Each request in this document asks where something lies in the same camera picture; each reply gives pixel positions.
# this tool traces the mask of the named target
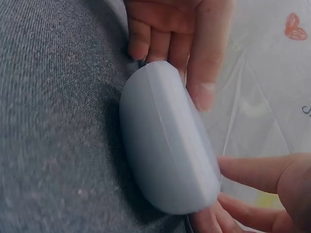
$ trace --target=gray sweatpants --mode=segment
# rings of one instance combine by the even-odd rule
[[[137,63],[103,0],[0,1],[0,232],[184,232],[143,197],[118,104]]]

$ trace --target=skin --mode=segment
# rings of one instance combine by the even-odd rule
[[[200,111],[214,102],[235,0],[124,0],[128,53],[136,60],[170,62]],[[221,171],[239,183],[277,193],[285,211],[254,208],[225,194],[190,216],[196,233],[242,233],[235,219],[270,233],[311,232],[311,155],[219,159]]]
[[[124,0],[128,53],[145,62],[168,61],[200,111],[214,102],[235,0]]]
[[[222,174],[233,181],[278,194],[285,210],[252,207],[221,193],[211,208],[190,216],[196,233],[244,233],[235,220],[267,233],[311,232],[310,153],[256,159],[220,157],[219,165]]]

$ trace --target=red heart drawing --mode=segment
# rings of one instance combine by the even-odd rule
[[[302,28],[298,27],[299,18],[295,13],[291,13],[287,17],[285,35],[292,40],[306,40],[308,34]]]

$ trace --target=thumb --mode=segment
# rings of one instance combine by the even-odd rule
[[[234,5],[234,0],[202,0],[196,7],[187,89],[200,111],[209,111],[214,102],[215,83],[225,56]]]

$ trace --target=finger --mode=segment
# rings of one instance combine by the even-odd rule
[[[212,0],[202,1],[196,8],[187,89],[200,111],[209,111],[214,102],[215,82],[225,55],[234,5],[234,0]]]
[[[218,201],[234,219],[246,227],[262,232],[296,232],[286,211],[255,208],[223,193],[219,194]]]
[[[221,228],[216,220],[215,207],[213,204],[210,208],[206,208],[189,216],[191,227],[195,233],[220,233]]]
[[[148,4],[145,1],[129,1],[126,3],[126,10],[131,18],[144,21],[164,32],[193,33],[192,14],[167,4],[167,1],[150,1]]]
[[[169,62],[178,69],[182,81],[185,81],[185,74],[193,35],[172,33],[169,50]]]
[[[281,175],[295,158],[292,155],[242,159],[220,156],[218,163],[221,173],[228,179],[267,193],[276,194]]]
[[[150,45],[150,26],[129,18],[128,28],[130,37],[128,54],[133,59],[141,60],[148,54]]]
[[[215,210],[216,220],[223,233],[243,233],[242,228],[236,223],[232,216],[217,202]]]
[[[166,61],[168,58],[171,33],[151,29],[151,43],[146,62]]]

